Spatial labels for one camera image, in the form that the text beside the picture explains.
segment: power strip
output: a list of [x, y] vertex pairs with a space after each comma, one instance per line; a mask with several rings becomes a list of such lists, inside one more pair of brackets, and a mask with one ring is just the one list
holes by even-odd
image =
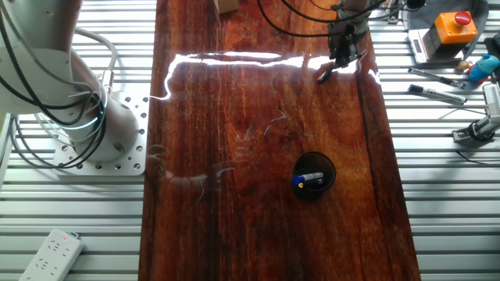
[[54, 229], [19, 281], [63, 281], [83, 248], [77, 234]]

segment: mounting plate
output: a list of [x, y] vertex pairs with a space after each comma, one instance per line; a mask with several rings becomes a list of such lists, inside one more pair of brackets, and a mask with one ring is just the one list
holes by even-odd
[[[137, 140], [134, 146], [122, 157], [108, 163], [85, 162], [80, 169], [55, 170], [58, 176], [138, 176], [145, 171], [146, 145], [148, 143], [149, 101], [148, 94], [112, 93], [112, 97], [128, 106], [139, 123]], [[68, 141], [62, 135], [59, 138]], [[64, 144], [55, 146], [54, 165], [76, 158], [77, 153]]]

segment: wood grain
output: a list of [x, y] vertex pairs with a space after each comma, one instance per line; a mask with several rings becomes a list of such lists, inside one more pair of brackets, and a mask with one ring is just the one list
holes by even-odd
[[[263, 4], [280, 27], [327, 32]], [[327, 39], [278, 33], [255, 0], [222, 16], [158, 0], [141, 281], [420, 280], [370, 36], [358, 47], [318, 85]], [[316, 202], [290, 188], [310, 151], [337, 169]]]

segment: marker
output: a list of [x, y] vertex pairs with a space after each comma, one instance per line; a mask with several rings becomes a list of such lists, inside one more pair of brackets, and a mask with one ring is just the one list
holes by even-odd
[[319, 181], [319, 180], [323, 180], [323, 173], [305, 174], [301, 176], [293, 176], [291, 178], [291, 182], [293, 184], [310, 183], [312, 181]]
[[438, 76], [438, 75], [434, 75], [432, 73], [427, 73], [427, 72], [419, 70], [419, 69], [410, 68], [410, 69], [408, 69], [408, 73], [416, 74], [418, 76], [433, 78], [433, 79], [436, 79], [443, 84], [446, 84], [446, 85], [449, 85], [452, 87], [457, 87], [457, 88], [460, 88], [462, 90], [464, 90], [467, 87], [467, 85], [463, 82], [453, 80], [450, 78], [446, 78], [446, 77], [442, 77], [442, 76]]
[[456, 94], [445, 93], [441, 91], [427, 89], [421, 86], [411, 85], [408, 92], [412, 94], [427, 94], [436, 98], [443, 98], [446, 101], [451, 101], [452, 103], [463, 105], [467, 102], [467, 98], [460, 97]]

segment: red emergency stop button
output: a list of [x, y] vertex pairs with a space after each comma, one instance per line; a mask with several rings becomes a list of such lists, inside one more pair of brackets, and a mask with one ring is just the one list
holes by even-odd
[[458, 12], [455, 15], [455, 22], [463, 27], [472, 22], [472, 17], [467, 12]]

